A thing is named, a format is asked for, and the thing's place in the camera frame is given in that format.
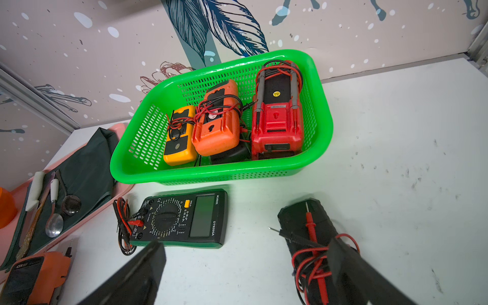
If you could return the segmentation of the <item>red multimeter with leads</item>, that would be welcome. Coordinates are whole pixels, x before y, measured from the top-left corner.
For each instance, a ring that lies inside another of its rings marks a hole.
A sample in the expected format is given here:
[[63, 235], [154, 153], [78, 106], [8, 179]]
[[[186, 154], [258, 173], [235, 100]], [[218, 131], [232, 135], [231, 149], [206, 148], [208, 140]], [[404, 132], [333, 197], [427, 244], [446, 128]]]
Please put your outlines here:
[[255, 79], [251, 124], [251, 158], [295, 156], [304, 143], [300, 93], [303, 78], [291, 60], [266, 62]]

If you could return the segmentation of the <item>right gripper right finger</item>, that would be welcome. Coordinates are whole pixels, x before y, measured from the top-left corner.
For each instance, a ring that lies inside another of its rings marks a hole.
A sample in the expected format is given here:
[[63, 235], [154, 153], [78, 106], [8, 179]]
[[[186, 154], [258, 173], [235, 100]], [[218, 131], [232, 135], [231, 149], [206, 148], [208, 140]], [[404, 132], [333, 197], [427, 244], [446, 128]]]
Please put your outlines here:
[[414, 303], [343, 241], [330, 242], [327, 259], [339, 304]]

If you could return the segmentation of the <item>small black multimeter with leads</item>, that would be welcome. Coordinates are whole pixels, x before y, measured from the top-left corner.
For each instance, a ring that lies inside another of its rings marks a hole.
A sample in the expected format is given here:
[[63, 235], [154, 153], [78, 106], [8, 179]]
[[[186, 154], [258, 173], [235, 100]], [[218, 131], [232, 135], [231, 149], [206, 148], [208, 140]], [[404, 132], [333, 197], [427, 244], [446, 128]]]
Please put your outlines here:
[[338, 304], [327, 251], [332, 239], [347, 238], [359, 252], [352, 236], [340, 234], [317, 199], [309, 198], [282, 208], [278, 213], [280, 229], [291, 253], [292, 276], [302, 304]]

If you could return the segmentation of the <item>yellow multimeter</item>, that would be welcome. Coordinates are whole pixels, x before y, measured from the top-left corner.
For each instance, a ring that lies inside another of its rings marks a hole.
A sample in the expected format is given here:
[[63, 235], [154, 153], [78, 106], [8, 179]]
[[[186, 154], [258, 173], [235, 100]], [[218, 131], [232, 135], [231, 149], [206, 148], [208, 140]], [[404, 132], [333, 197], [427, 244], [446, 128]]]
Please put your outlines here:
[[190, 163], [197, 159], [197, 152], [192, 142], [196, 107], [189, 105], [176, 109], [169, 117], [164, 161], [169, 166]]

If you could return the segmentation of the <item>small orange-black multimeter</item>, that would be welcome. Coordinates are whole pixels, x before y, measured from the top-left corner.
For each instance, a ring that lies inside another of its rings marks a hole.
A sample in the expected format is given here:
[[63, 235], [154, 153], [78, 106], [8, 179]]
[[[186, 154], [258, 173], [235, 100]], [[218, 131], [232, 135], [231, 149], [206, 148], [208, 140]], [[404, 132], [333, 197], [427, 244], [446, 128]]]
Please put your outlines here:
[[1, 291], [1, 304], [58, 304], [71, 265], [72, 248], [16, 262]]

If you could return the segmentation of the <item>dark green multimeter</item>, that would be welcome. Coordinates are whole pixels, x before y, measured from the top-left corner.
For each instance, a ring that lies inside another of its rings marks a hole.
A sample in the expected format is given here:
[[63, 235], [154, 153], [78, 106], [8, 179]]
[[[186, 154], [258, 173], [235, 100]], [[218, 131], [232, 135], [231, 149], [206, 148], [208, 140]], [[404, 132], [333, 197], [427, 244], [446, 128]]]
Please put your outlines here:
[[224, 245], [228, 193], [210, 189], [147, 197], [137, 212], [128, 201], [113, 201], [118, 244], [125, 256], [153, 241], [165, 246], [219, 249]]

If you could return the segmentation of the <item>large orange multimeter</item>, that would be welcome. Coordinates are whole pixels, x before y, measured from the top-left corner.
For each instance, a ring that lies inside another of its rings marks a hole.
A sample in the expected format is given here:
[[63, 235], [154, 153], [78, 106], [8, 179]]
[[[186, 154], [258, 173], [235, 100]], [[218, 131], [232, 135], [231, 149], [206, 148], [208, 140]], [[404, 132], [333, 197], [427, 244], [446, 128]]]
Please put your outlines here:
[[199, 155], [218, 155], [239, 144], [242, 107], [234, 80], [223, 81], [207, 90], [194, 117], [192, 143]]

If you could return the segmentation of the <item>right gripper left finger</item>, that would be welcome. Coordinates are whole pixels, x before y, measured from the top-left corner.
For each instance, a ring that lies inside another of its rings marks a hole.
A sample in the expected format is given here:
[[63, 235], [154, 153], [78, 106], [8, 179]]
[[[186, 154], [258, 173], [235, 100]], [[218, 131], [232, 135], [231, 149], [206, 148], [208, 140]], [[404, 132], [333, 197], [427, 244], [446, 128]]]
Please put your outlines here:
[[154, 304], [165, 264], [164, 245], [152, 241], [80, 304]]

